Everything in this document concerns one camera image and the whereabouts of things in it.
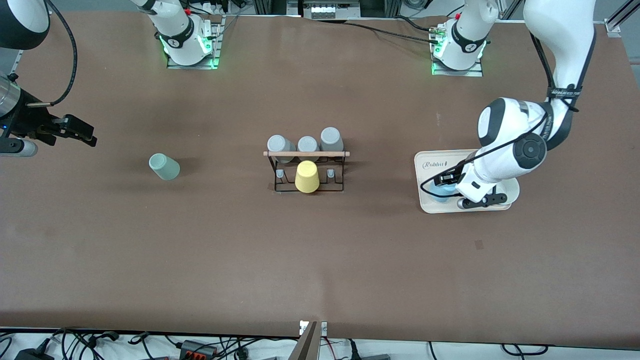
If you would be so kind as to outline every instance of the yellow cup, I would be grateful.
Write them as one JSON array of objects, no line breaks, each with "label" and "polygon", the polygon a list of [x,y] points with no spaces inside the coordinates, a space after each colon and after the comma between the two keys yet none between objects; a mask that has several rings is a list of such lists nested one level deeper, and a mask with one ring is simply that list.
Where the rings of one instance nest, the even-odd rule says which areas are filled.
[{"label": "yellow cup", "polygon": [[318,167],[313,161],[302,161],[296,171],[296,188],[303,193],[312,193],[320,187]]}]

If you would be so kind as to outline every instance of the wooden handle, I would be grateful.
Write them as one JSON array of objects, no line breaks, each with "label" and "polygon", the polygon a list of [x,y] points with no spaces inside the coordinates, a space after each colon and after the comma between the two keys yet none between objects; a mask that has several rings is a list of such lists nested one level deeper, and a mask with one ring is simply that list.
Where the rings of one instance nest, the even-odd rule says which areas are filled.
[{"label": "wooden handle", "polygon": [[348,151],[265,151],[263,156],[301,156],[301,157],[327,157],[327,158],[348,158],[351,153]]}]

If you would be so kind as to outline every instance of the brown table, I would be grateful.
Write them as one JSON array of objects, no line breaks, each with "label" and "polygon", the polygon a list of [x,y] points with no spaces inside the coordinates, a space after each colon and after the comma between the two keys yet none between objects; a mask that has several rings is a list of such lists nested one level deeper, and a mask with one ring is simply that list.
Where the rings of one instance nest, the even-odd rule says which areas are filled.
[{"label": "brown table", "polygon": [[[640,97],[603,26],[572,133],[512,208],[428,215],[414,154],[477,147],[496,97],[544,98],[523,24],[496,24],[483,78],[451,78],[423,43],[339,24],[243,17],[203,72],[166,70],[142,14],[67,19],[77,79],[52,111],[99,142],[0,159],[2,325],[294,336],[318,319],[338,338],[640,347]],[[19,83],[57,97],[68,43],[53,21]],[[273,193],[269,136],[326,126],[352,153],[346,191]]]}]

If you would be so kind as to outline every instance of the white plate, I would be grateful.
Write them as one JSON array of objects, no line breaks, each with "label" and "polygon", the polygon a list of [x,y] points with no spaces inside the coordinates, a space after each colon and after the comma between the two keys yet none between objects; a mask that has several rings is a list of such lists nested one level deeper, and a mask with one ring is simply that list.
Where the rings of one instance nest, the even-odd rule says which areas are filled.
[{"label": "white plate", "polygon": [[438,202],[434,198],[420,189],[420,184],[430,177],[455,166],[460,161],[467,158],[469,154],[476,150],[444,150],[444,151],[421,151],[413,158],[415,165],[415,175],[418,179],[418,193],[420,194],[420,206],[429,214],[439,213],[467,213],[469,211],[500,211],[507,210],[511,203],[516,201],[520,195],[520,185],[516,179],[501,181],[496,190],[498,193],[507,194],[507,203],[492,205],[487,208],[460,209],[458,200],[460,197],[451,197],[445,202]]}]

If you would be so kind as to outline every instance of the red cable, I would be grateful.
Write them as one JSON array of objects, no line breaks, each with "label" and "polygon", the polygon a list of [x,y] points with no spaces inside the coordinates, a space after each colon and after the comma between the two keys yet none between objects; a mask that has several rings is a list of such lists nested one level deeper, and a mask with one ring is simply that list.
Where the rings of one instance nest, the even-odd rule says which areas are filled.
[{"label": "red cable", "polygon": [[338,358],[335,357],[335,352],[333,352],[333,346],[331,346],[331,342],[329,341],[329,339],[325,336],[324,340],[326,341],[326,344],[329,345],[329,350],[331,350],[331,354],[333,355],[333,360],[338,360]]}]

